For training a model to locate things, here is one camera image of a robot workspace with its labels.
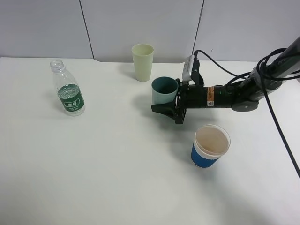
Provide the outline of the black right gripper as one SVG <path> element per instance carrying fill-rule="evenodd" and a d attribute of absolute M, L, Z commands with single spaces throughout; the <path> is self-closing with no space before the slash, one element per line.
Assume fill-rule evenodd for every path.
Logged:
<path fill-rule="evenodd" d="M 176 124 L 183 124 L 187 109 L 209 108 L 207 100 L 207 87 L 189 85 L 188 82 L 178 83 L 178 90 L 174 101 L 164 104 L 154 104 L 151 110 L 167 116 L 175 121 Z"/>

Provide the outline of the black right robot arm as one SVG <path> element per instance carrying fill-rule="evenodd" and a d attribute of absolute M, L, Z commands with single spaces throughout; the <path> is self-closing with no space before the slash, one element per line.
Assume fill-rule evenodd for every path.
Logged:
<path fill-rule="evenodd" d="M 200 50 L 190 55 L 184 64 L 182 79 L 174 97 L 161 104 L 154 103 L 155 113 L 172 118 L 183 124 L 187 109 L 231 108 L 236 112 L 257 109 L 259 100 L 277 90 L 285 81 L 299 78 L 300 40 L 296 39 L 288 48 L 274 50 L 261 59 L 251 72 L 235 75 L 225 85 L 206 87 L 200 75 Z"/>

